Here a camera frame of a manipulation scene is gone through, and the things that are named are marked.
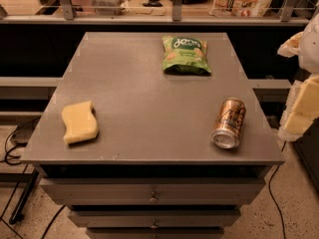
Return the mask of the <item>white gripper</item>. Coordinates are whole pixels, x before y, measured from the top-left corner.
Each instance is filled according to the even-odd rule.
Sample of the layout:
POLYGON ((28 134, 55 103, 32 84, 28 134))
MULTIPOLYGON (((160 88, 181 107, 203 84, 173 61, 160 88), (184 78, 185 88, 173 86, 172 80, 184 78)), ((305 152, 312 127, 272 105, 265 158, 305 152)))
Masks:
MULTIPOLYGON (((277 54, 291 58, 300 54, 303 33, 289 38, 277 54)), ((304 82, 296 80, 290 87, 285 110, 282 113, 278 136, 284 141, 295 141, 319 118, 319 76, 310 76, 304 82)))

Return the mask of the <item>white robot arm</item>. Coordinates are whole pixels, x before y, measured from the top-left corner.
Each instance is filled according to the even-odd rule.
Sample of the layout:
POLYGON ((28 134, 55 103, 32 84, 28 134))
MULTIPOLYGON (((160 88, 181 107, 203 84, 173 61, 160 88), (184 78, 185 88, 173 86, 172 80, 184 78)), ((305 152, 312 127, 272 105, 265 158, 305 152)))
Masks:
POLYGON ((319 14, 282 44, 277 54, 297 56, 299 67, 310 74, 303 82, 294 81, 279 123, 278 136, 295 141, 319 118, 319 14))

